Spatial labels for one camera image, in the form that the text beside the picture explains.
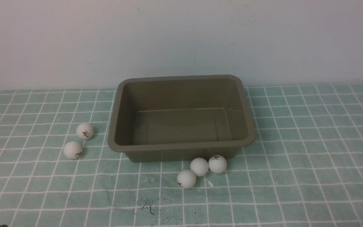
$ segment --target white wall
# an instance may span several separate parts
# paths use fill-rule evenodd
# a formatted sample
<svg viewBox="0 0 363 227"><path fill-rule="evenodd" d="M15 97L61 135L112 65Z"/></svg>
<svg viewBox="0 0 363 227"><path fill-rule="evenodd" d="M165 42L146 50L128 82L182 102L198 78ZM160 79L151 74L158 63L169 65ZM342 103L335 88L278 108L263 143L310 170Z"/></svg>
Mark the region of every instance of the white wall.
<svg viewBox="0 0 363 227"><path fill-rule="evenodd" d="M0 89L363 81L361 0L0 0Z"/></svg>

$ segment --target dark stain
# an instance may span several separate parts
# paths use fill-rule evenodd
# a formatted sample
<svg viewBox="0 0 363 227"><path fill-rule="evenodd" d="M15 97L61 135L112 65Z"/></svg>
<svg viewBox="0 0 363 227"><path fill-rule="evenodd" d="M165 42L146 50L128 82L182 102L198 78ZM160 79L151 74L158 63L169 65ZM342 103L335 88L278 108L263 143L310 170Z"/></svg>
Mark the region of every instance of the dark stain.
<svg viewBox="0 0 363 227"><path fill-rule="evenodd" d="M153 206L154 204L154 200L153 199L140 199L140 205L141 206L141 210L144 210L144 209L149 209L149 212L152 214L152 215L156 215L158 214L158 211L155 209L157 208L156 206Z"/></svg>

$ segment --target green grid tablecloth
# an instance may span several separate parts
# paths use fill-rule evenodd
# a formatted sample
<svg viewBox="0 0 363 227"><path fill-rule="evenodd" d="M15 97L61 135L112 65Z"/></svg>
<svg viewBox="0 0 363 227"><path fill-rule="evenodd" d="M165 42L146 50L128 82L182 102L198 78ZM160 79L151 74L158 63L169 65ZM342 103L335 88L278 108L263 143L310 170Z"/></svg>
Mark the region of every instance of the green grid tablecloth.
<svg viewBox="0 0 363 227"><path fill-rule="evenodd" d="M183 190L188 161L135 164L107 147L115 89L0 91L0 224L363 226L363 84L246 92L256 141ZM62 155L69 141L79 160Z"/></svg>

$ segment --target olive green plastic tub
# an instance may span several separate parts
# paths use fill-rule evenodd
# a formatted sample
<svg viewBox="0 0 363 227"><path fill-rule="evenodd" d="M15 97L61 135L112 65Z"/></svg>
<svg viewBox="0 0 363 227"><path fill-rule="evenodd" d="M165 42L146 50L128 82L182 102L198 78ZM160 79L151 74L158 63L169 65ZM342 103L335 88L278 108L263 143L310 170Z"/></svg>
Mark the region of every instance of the olive green plastic tub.
<svg viewBox="0 0 363 227"><path fill-rule="evenodd" d="M231 158L255 129L232 75L127 79L117 90L109 147L132 162Z"/></svg>

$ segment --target white ping pong ball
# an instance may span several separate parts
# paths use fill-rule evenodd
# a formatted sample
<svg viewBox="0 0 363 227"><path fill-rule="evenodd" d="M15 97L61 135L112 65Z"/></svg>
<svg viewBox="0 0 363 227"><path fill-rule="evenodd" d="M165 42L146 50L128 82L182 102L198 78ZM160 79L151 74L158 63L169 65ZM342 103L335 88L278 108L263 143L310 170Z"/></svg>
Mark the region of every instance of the white ping pong ball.
<svg viewBox="0 0 363 227"><path fill-rule="evenodd" d="M88 123L82 123L77 127L77 136L81 139L89 139L93 135L93 126Z"/></svg>
<svg viewBox="0 0 363 227"><path fill-rule="evenodd" d="M62 152L67 158L79 158L79 155L82 153L82 145L75 141L69 142L63 147Z"/></svg>
<svg viewBox="0 0 363 227"><path fill-rule="evenodd" d="M202 177L208 172L208 162L204 158L195 158L191 161L190 170L193 171L196 176Z"/></svg>
<svg viewBox="0 0 363 227"><path fill-rule="evenodd" d="M213 173L222 173L228 166L226 159L220 155L212 156L208 161L208 165Z"/></svg>
<svg viewBox="0 0 363 227"><path fill-rule="evenodd" d="M196 181L196 174L191 170L183 170L177 175L177 183L184 189L192 188Z"/></svg>

